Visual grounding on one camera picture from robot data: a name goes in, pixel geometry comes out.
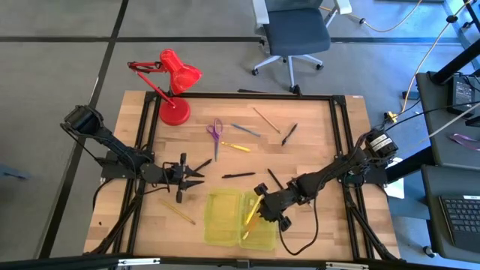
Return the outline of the yellow pencil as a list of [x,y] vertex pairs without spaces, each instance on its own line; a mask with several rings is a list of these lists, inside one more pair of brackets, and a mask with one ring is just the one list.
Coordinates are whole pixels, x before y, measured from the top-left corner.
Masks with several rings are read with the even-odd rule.
[[196,225],[197,223],[191,219],[190,217],[188,217],[186,214],[184,214],[183,212],[181,212],[180,210],[178,210],[176,207],[174,207],[173,205],[169,204],[167,201],[163,200],[163,199],[159,199],[160,202],[166,206],[168,209],[170,209],[171,211],[175,212],[177,215],[179,215],[181,218],[185,219],[188,223],[190,224],[193,224],[193,225]]

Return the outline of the blue pen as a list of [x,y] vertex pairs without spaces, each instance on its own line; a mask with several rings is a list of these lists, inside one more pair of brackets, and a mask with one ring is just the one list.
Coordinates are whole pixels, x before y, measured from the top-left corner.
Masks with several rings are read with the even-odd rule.
[[247,133],[249,133],[249,134],[252,134],[252,135],[254,135],[254,136],[256,136],[256,137],[261,137],[261,134],[255,132],[255,131],[249,130],[249,129],[247,129],[246,127],[242,127],[242,126],[240,126],[240,125],[238,125],[238,124],[233,124],[233,123],[232,123],[231,126],[233,126],[234,128],[237,128],[237,129],[239,129],[239,130],[241,130],[241,131],[245,131],[245,132],[247,132]]

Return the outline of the white paper sheet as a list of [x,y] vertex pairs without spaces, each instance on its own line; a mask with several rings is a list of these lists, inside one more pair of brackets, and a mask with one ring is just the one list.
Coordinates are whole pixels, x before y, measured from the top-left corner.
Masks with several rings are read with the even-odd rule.
[[[393,167],[394,165],[400,163],[401,161],[402,161],[401,158],[394,157],[392,161],[387,165],[387,168]],[[384,184],[383,190],[389,197],[394,197],[402,200],[405,197],[404,179],[399,178],[398,180],[394,181],[391,184]]]

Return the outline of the purple ribbon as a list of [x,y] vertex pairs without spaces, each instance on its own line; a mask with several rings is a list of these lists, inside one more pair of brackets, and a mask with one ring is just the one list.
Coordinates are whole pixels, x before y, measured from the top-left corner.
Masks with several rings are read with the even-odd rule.
[[454,142],[460,144],[461,146],[464,146],[468,149],[471,149],[473,151],[480,152],[480,140],[470,138],[468,136],[465,136],[463,134],[459,133],[454,133],[450,136],[450,139],[453,140]]

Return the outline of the purple-handled scissors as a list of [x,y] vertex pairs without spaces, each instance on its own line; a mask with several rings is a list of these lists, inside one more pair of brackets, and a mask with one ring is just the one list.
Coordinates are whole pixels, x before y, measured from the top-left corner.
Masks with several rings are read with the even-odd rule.
[[221,134],[223,132],[222,121],[219,118],[216,118],[212,124],[206,127],[206,131],[211,134],[214,140],[214,160],[217,161]]

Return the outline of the long yellow pen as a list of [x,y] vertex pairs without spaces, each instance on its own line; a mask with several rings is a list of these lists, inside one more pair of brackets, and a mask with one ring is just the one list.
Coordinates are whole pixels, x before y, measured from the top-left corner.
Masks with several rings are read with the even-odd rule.
[[253,207],[252,209],[250,210],[250,212],[248,213],[246,219],[245,219],[245,222],[244,224],[245,225],[248,225],[251,221],[251,219],[253,218],[254,214],[257,212],[258,208],[260,207],[260,203],[263,199],[263,195],[260,195],[258,196],[258,198],[256,199],[256,202],[253,204]]

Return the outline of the red desk lamp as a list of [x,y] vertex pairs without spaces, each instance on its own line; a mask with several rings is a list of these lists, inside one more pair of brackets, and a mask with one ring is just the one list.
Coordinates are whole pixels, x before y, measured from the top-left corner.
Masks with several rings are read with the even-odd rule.
[[[158,114],[163,123],[178,126],[189,119],[191,115],[190,105],[179,95],[191,89],[200,81],[203,76],[200,69],[185,64],[173,49],[161,51],[158,61],[131,61],[127,63],[127,66],[160,95],[163,103],[160,104]],[[148,74],[152,73],[169,75],[168,91],[164,91],[147,77]]]

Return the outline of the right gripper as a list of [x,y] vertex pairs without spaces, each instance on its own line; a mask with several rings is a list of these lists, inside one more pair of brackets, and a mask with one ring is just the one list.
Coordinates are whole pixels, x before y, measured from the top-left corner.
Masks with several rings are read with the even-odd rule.
[[259,216],[269,222],[278,222],[280,231],[286,231],[292,225],[291,220],[284,215],[284,211],[300,201],[299,189],[289,183],[287,188],[269,193],[264,183],[256,186],[256,194],[264,197],[260,200],[257,212]]

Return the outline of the short yellow highlighter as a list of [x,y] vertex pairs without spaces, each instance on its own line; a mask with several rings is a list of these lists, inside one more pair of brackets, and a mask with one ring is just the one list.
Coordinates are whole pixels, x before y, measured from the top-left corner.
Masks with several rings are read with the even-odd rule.
[[251,152],[251,150],[247,147],[244,147],[244,146],[240,146],[240,145],[235,145],[235,144],[232,144],[232,143],[228,143],[228,142],[220,142],[221,145],[223,146],[227,146],[227,147],[230,147],[232,149],[237,149],[237,150],[240,150],[240,151],[243,151],[243,152]]

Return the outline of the blue object on floor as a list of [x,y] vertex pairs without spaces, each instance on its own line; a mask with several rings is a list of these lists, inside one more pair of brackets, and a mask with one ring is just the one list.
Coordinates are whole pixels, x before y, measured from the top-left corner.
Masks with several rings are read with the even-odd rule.
[[0,163],[0,176],[9,176],[17,179],[30,179],[32,176],[28,172],[14,169],[10,166]]

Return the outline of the yellow-green transparent supply box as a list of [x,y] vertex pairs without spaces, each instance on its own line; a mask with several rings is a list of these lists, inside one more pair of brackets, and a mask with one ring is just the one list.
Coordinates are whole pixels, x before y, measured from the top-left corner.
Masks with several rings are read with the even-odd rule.
[[207,196],[204,213],[204,241],[208,245],[235,247],[255,251],[273,251],[277,246],[278,228],[255,213],[259,222],[242,240],[245,219],[258,196],[253,191],[217,189]]

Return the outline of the black diagonal stand beam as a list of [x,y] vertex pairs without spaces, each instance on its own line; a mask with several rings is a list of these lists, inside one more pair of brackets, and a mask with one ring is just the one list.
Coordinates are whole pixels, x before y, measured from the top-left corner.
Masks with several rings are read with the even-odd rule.
[[461,54],[451,60],[445,67],[430,76],[430,80],[441,85],[447,82],[457,71],[459,71],[466,64],[471,62],[474,58],[480,55],[480,49],[473,46],[465,49]]
[[423,165],[434,166],[435,164],[434,154],[429,146],[386,169],[387,183],[396,182],[398,179],[420,170]]

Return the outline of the natural wood pencil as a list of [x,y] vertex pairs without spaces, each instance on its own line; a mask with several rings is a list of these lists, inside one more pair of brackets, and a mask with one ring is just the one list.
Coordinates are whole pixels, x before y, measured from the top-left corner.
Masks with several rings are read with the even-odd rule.
[[252,108],[263,120],[267,122],[269,126],[271,126],[278,134],[281,134],[280,129],[271,121],[269,120],[264,114],[262,114],[256,107]]

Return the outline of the dark grey side desk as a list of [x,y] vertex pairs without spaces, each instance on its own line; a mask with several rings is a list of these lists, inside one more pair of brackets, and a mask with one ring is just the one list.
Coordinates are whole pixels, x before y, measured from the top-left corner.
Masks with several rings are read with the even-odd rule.
[[427,228],[432,251],[446,259],[480,263],[480,253],[454,246],[439,201],[442,195],[480,196],[480,171],[424,165],[421,177],[429,208]]
[[[434,84],[427,73],[417,73],[415,78],[425,111],[427,131],[432,134],[456,117],[443,109],[447,105],[449,87]],[[453,134],[460,134],[480,142],[480,127],[466,126],[465,121],[459,118],[430,138],[431,152],[437,165],[480,170],[480,151],[467,148],[450,138]]]

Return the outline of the orange pen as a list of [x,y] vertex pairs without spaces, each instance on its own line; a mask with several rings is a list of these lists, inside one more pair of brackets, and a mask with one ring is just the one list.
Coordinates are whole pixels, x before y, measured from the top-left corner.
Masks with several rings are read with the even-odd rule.
[[243,236],[241,237],[242,240],[245,240],[249,236],[249,234],[255,228],[255,226],[257,225],[259,220],[260,220],[259,217],[252,218],[252,220],[247,224],[246,230],[245,230]]

